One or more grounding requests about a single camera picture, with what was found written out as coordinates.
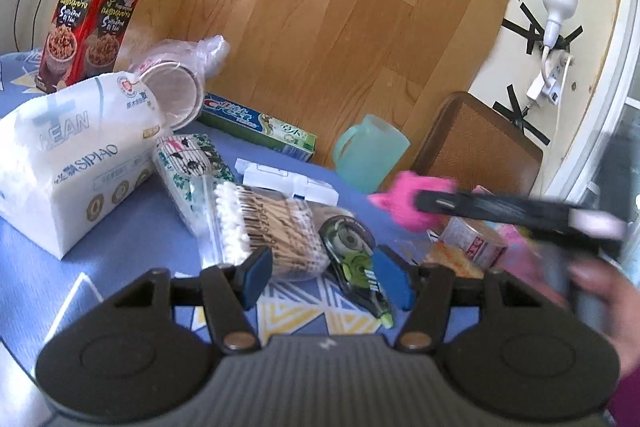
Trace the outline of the person right hand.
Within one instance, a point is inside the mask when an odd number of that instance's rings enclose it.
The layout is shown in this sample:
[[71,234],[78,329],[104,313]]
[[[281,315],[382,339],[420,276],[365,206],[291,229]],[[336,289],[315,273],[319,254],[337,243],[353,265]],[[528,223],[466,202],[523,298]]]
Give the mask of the person right hand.
[[639,366],[639,288],[611,263],[599,259],[577,259],[570,264],[573,281],[606,304],[605,337],[620,358],[620,377]]

